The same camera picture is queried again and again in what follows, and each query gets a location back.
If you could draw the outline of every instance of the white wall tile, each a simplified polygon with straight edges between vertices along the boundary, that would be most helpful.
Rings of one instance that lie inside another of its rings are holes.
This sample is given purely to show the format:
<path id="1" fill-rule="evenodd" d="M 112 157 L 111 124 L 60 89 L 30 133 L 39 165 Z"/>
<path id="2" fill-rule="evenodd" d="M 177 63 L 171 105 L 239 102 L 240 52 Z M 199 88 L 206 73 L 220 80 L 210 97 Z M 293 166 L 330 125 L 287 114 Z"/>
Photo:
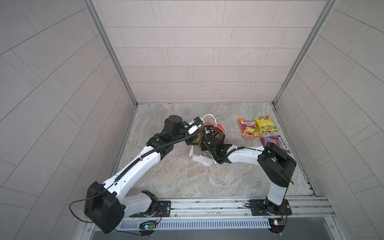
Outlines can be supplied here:
<path id="1" fill-rule="evenodd" d="M 116 70 L 112 64 L 110 57 L 106 57 L 99 65 L 101 71 L 106 77 L 108 83 L 112 81 L 112 79 L 116 76 Z"/>
<path id="2" fill-rule="evenodd" d="M 169 94 L 167 83 L 132 83 L 136 94 Z"/>
<path id="3" fill-rule="evenodd" d="M 66 18 L 65 22 L 68 24 L 68 26 L 72 30 L 74 36 L 76 37 L 76 39 L 80 43 L 80 45 L 84 46 L 86 42 L 84 41 L 83 37 L 81 36 L 81 34 L 80 34 L 79 30 L 77 29 L 76 25 L 74 24 L 72 18 L 70 18 L 70 17 Z"/>
<path id="4" fill-rule="evenodd" d="M 250 82 L 222 82 L 216 84 L 216 93 L 227 93 L 227 94 L 237 94 L 237 93 L 248 93 L 248 89 L 251 86 Z"/>
<path id="5" fill-rule="evenodd" d="M 260 94 L 277 94 L 280 90 L 281 83 L 256 82 L 253 93 Z"/>
<path id="6" fill-rule="evenodd" d="M 93 26 L 87 10 L 84 9 L 71 16 L 71 18 L 86 43 L 97 36 L 97 31 Z"/>
<path id="7" fill-rule="evenodd" d="M 52 74 L 0 122 L 0 159 L 19 164 L 72 94 Z"/>
<path id="8" fill-rule="evenodd" d="M 170 66 L 212 66 L 213 48 L 168 48 Z"/>
<path id="9" fill-rule="evenodd" d="M 15 168 L 15 165 L 0 160 L 0 185 L 3 185 Z"/>
<path id="10" fill-rule="evenodd" d="M 229 48 L 231 28 L 175 28 L 178 48 Z"/>
<path id="11" fill-rule="evenodd" d="M 361 25 L 361 22 L 333 10 L 321 29 L 320 36 L 343 50 Z"/>
<path id="12" fill-rule="evenodd" d="M 270 48 L 263 66 L 290 67 L 299 51 L 300 48 Z"/>
<path id="13" fill-rule="evenodd" d="M 283 119 L 284 125 L 286 126 L 288 133 L 292 134 L 296 130 L 296 127 L 295 127 L 291 117 L 289 116 L 283 102 L 279 101 L 276 104 L 276 108 L 279 111 L 281 118 Z"/>
<path id="14" fill-rule="evenodd" d="M 317 159 L 314 163 L 316 164 L 317 167 L 320 167 L 321 165 L 329 162 L 330 160 L 332 160 L 331 156 L 329 155 L 329 153 L 326 153 L 324 156 Z"/>
<path id="15" fill-rule="evenodd" d="M 349 138 L 349 142 L 356 146 L 357 144 L 361 143 L 365 139 L 373 136 L 374 134 L 380 132 L 381 129 L 375 124 L 372 123 L 368 127 L 364 128 L 360 132 L 356 133 L 353 137 Z"/>
<path id="16" fill-rule="evenodd" d="M 316 129 L 316 133 L 348 184 L 372 176 L 371 170 L 331 118 Z"/>
<path id="17" fill-rule="evenodd" d="M 75 93 L 102 60 L 96 44 L 91 41 L 65 61 L 55 74 L 72 93 Z"/>
<path id="18" fill-rule="evenodd" d="M 364 209 L 365 213 L 368 215 L 373 226 L 375 227 L 377 233 L 381 238 L 384 237 L 384 229 L 382 228 L 380 222 L 383 220 L 381 214 L 377 214 L 372 206 L 378 206 L 382 199 L 384 199 L 384 188 L 382 186 L 368 189 L 362 192 L 355 193 L 356 198 Z"/>
<path id="19" fill-rule="evenodd" d="M 119 105 L 116 104 L 107 122 L 105 123 L 103 130 L 101 131 L 100 138 L 108 145 L 111 145 L 112 143 L 113 136 L 115 136 L 116 129 L 119 126 L 123 114 L 123 109 L 121 109 Z"/>
<path id="20" fill-rule="evenodd" d="M 235 67 L 193 67 L 194 82 L 231 82 Z"/>
<path id="21" fill-rule="evenodd" d="M 319 68 L 308 56 L 305 56 L 299 69 L 297 69 L 297 75 L 312 91 L 319 83 L 320 79 L 324 76 L 324 71 Z"/>
<path id="22" fill-rule="evenodd" d="M 230 47 L 278 48 L 285 30 L 286 28 L 233 28 Z"/>
<path id="23" fill-rule="evenodd" d="M 12 0 L 1 2 L 0 15 L 2 17 L 0 32 L 3 33 L 0 36 L 0 53 L 7 51 L 37 33 Z"/>
<path id="24" fill-rule="evenodd" d="M 181 94 L 152 94 L 146 95 L 149 103 L 180 103 L 183 101 Z"/>
<path id="25" fill-rule="evenodd" d="M 25 2 L 45 28 L 84 9 L 83 3 L 76 0 L 25 0 Z"/>
<path id="26" fill-rule="evenodd" d="M 384 80 L 384 33 L 370 28 L 349 53 L 349 56 L 373 75 Z"/>
<path id="27" fill-rule="evenodd" d="M 304 82 L 300 83 L 299 87 L 293 94 L 293 97 L 299 104 L 311 125 L 325 113 L 323 106 L 319 103 Z"/>
<path id="28" fill-rule="evenodd" d="M 382 10 L 384 3 L 381 0 L 356 0 L 350 1 L 351 5 L 346 11 L 348 16 L 366 23 L 380 31 L 384 31 Z"/>
<path id="29" fill-rule="evenodd" d="M 347 138 L 372 123 L 359 106 L 331 79 L 318 91 L 316 98 Z"/>
<path id="30" fill-rule="evenodd" d="M 325 1 L 287 1 L 277 26 L 313 27 Z"/>
<path id="31" fill-rule="evenodd" d="M 277 1 L 227 1 L 223 26 L 270 27 Z"/>
<path id="32" fill-rule="evenodd" d="M 126 67 L 164 66 L 160 48 L 118 48 Z"/>
<path id="33" fill-rule="evenodd" d="M 349 187 L 353 193 L 361 192 L 378 186 L 381 186 L 381 184 L 375 176 L 370 176 L 349 184 Z"/>
<path id="34" fill-rule="evenodd" d="M 104 27 L 104 30 L 107 33 L 108 39 L 113 48 L 126 48 L 126 45 L 120 32 L 120 28 Z"/>
<path id="35" fill-rule="evenodd" d="M 80 173 L 83 171 L 84 166 L 80 163 L 76 162 L 72 158 L 68 157 L 67 155 L 64 156 L 63 160 L 61 161 L 61 164 L 74 170 L 77 173 Z"/>
<path id="36" fill-rule="evenodd" d="M 318 36 L 312 44 L 312 47 L 308 51 L 308 56 L 336 83 L 338 83 L 355 64 L 352 59 L 332 46 L 332 44 L 328 43 L 321 36 Z"/>
<path id="37" fill-rule="evenodd" d="M 305 146 L 307 146 L 307 149 L 314 161 L 327 153 L 327 150 L 322 144 L 320 138 L 317 136 L 316 132 L 313 130 L 304 113 L 300 113 L 299 116 L 293 120 L 293 123 L 295 124 L 297 131 L 303 139 Z"/>
<path id="38" fill-rule="evenodd" d="M 79 131 L 67 115 L 59 113 L 3 186 L 40 195 Z"/>
<path id="39" fill-rule="evenodd" d="M 223 94 L 222 102 L 256 102 L 259 94 Z"/>
<path id="40" fill-rule="evenodd" d="M 363 23 L 363 25 L 359 28 L 359 30 L 355 33 L 352 39 L 345 46 L 343 52 L 348 55 L 356 46 L 356 44 L 360 41 L 360 39 L 364 36 L 364 34 L 368 31 L 369 28 L 370 26 Z"/>
<path id="41" fill-rule="evenodd" d="M 71 97 L 67 105 L 79 117 L 81 117 L 83 121 L 85 121 L 105 88 L 106 86 L 101 80 L 99 74 L 96 71 L 93 71 L 81 87 L 76 91 L 76 93 Z"/>
<path id="42" fill-rule="evenodd" d="M 123 90 L 124 86 L 119 76 L 116 75 L 105 89 L 99 100 L 108 113 L 111 113 Z"/>
<path id="43" fill-rule="evenodd" d="M 0 204 L 32 209 L 39 197 L 0 187 Z"/>
<path id="44" fill-rule="evenodd" d="M 304 164 L 304 171 L 308 173 L 308 176 L 312 182 L 317 182 L 322 179 L 322 176 L 317 169 L 311 154 L 305 146 L 303 139 L 300 137 L 298 131 L 294 131 L 292 134 L 293 142 L 295 143 L 296 149 L 299 152 L 302 163 Z"/>
<path id="45" fill-rule="evenodd" d="M 175 93 L 208 94 L 211 92 L 211 83 L 210 82 L 173 83 L 173 89 L 174 89 Z"/>
<path id="46" fill-rule="evenodd" d="M 330 118 L 330 116 L 325 112 L 314 124 L 312 124 L 313 129 L 318 129 L 326 120 L 328 120 L 328 118 Z"/>
<path id="47" fill-rule="evenodd" d="M 279 48 L 301 48 L 312 28 L 287 28 Z"/>
<path id="48" fill-rule="evenodd" d="M 196 103 L 196 102 L 221 102 L 221 94 L 183 94 L 183 102 Z"/>
<path id="49" fill-rule="evenodd" d="M 3 239 L 14 239 L 30 209 L 0 204 L 0 232 Z"/>
<path id="50" fill-rule="evenodd" d="M 281 96 L 281 101 L 284 104 L 289 116 L 293 116 L 293 114 L 299 109 L 299 105 L 297 104 L 293 95 L 285 90 L 283 95 Z"/>
<path id="51" fill-rule="evenodd" d="M 15 239 L 48 239 L 78 178 L 77 172 L 59 165 Z"/>
<path id="52" fill-rule="evenodd" d="M 349 189 L 335 163 L 329 161 L 319 171 L 349 227 L 370 225 L 367 215 Z"/>
<path id="53" fill-rule="evenodd" d="M 98 108 L 94 108 L 73 141 L 67 156 L 84 166 L 106 121 L 107 119 L 101 111 Z"/>
<path id="54" fill-rule="evenodd" d="M 188 82 L 187 67 L 150 67 L 153 82 Z"/>
<path id="55" fill-rule="evenodd" d="M 258 102 L 272 102 L 276 98 L 276 94 L 259 94 Z"/>
<path id="56" fill-rule="evenodd" d="M 60 215 L 48 240 L 68 240 L 76 226 L 77 219 Z"/>
<path id="57" fill-rule="evenodd" d="M 219 66 L 257 66 L 261 48 L 221 48 Z"/>
<path id="58" fill-rule="evenodd" d="M 143 67 L 122 67 L 122 70 L 129 83 L 147 82 Z"/>
<path id="59" fill-rule="evenodd" d="M 12 50 L 41 79 L 46 79 L 79 49 L 68 24 L 61 21 Z"/>
<path id="60" fill-rule="evenodd" d="M 225 1 L 217 1 L 217 11 L 216 11 L 216 26 L 223 26 L 223 18 L 224 18 L 224 8 Z"/>
<path id="61" fill-rule="evenodd" d="M 215 1 L 159 1 L 163 26 L 216 26 Z"/>
<path id="62" fill-rule="evenodd" d="M 156 26 L 151 1 L 97 2 L 107 26 Z"/>
<path id="63" fill-rule="evenodd" d="M 25 77 L 35 87 L 39 86 L 42 80 L 16 56 L 12 50 L 6 51 L 1 55 L 12 67 L 14 67 L 23 77 Z"/>
<path id="64" fill-rule="evenodd" d="M 241 67 L 239 82 L 272 82 L 279 67 Z"/>
<path id="65" fill-rule="evenodd" d="M 384 150 L 381 141 L 384 141 L 384 132 L 378 132 L 367 140 L 362 141 L 355 146 L 355 149 L 380 183 L 384 184 L 384 173 L 382 172 L 384 167 L 382 160 Z"/>
<path id="66" fill-rule="evenodd" d="M 17 106 L 35 86 L 0 57 L 0 119 Z"/>
<path id="67" fill-rule="evenodd" d="M 175 48 L 173 28 L 121 27 L 119 28 L 127 48 Z"/>
<path id="68" fill-rule="evenodd" d="M 36 15 L 33 13 L 31 8 L 24 0 L 13 0 L 13 2 L 17 5 L 20 11 L 24 14 L 24 16 L 28 19 L 28 21 L 33 25 L 37 32 L 43 31 L 45 28 L 38 20 Z"/>

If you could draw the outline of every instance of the white cable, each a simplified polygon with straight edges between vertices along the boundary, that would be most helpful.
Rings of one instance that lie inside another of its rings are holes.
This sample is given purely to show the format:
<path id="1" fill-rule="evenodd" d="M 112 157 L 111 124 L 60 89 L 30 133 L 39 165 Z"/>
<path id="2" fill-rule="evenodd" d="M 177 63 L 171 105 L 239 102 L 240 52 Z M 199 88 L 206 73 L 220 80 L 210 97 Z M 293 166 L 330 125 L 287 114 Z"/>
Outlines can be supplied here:
<path id="1" fill-rule="evenodd" d="M 214 118 L 214 120 L 215 120 L 215 127 L 217 126 L 217 122 L 216 122 L 216 118 L 215 118 L 215 116 L 213 116 L 212 114 L 207 114 L 207 115 L 205 115 L 204 117 L 203 117 L 203 120 L 204 120 L 204 118 L 206 117 L 206 116 L 212 116 L 213 118 Z"/>

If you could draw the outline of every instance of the plastic wrapper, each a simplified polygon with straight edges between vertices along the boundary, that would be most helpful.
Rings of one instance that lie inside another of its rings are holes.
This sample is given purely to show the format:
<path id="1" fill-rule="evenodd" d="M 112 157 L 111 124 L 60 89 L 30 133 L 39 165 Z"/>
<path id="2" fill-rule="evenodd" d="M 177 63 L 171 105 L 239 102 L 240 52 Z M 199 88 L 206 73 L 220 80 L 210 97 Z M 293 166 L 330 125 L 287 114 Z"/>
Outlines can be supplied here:
<path id="1" fill-rule="evenodd" d="M 239 119 L 239 124 L 240 124 L 241 134 L 243 135 L 243 138 L 261 137 L 255 121 L 247 121 L 244 119 Z"/>
<path id="2" fill-rule="evenodd" d="M 271 116 L 255 117 L 257 127 L 259 128 L 259 133 L 268 133 L 268 132 L 277 132 L 276 126 L 273 124 Z"/>
<path id="3" fill-rule="evenodd" d="M 280 135 L 275 135 L 271 137 L 261 137 L 260 140 L 262 141 L 263 146 L 265 146 L 269 142 L 273 142 L 274 144 L 279 146 L 282 150 L 284 150 L 284 152 L 291 152 L 287 148 L 287 145 L 285 145 L 285 142 L 283 141 Z"/>

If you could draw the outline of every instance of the yellow snack bag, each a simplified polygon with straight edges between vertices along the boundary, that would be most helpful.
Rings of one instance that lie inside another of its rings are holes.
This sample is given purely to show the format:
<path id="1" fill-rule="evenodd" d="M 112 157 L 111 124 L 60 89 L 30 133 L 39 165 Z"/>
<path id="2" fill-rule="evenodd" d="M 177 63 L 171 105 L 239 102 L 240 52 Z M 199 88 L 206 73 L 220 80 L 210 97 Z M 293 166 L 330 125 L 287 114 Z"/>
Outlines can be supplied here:
<path id="1" fill-rule="evenodd" d="M 255 117 L 254 118 L 257 127 L 259 128 L 259 133 L 268 133 L 268 132 L 277 132 L 276 126 L 273 124 L 271 116 L 264 117 Z"/>

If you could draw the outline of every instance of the orange candy bag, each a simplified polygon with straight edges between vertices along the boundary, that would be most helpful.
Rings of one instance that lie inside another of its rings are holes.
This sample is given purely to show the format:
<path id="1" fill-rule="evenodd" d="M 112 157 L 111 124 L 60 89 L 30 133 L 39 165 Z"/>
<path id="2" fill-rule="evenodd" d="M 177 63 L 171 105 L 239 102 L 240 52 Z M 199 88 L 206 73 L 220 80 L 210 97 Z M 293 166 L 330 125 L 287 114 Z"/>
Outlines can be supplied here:
<path id="1" fill-rule="evenodd" d="M 255 121 L 247 121 L 244 119 L 239 119 L 239 124 L 241 127 L 241 134 L 243 135 L 243 138 L 261 137 L 259 129 L 255 124 Z"/>

